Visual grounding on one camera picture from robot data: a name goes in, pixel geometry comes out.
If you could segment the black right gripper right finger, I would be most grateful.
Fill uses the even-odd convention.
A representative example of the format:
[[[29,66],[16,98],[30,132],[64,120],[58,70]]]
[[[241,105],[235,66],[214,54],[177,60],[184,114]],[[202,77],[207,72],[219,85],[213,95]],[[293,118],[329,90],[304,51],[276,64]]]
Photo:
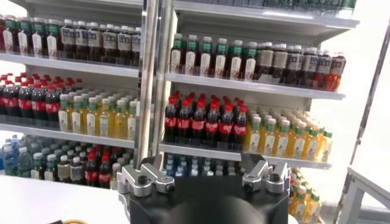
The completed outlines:
[[[291,169],[286,162],[270,164],[261,155],[242,153],[241,164],[245,168],[242,187],[246,193],[265,189],[270,194],[290,193]]]

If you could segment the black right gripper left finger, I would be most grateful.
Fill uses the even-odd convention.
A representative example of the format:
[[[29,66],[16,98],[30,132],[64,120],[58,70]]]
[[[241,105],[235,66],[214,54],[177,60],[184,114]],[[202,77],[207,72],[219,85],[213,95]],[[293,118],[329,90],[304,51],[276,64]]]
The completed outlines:
[[[126,165],[117,174],[119,194],[133,193],[135,197],[148,197],[155,189],[158,193],[170,194],[176,188],[175,179],[159,171],[161,156],[144,158],[139,169]]]

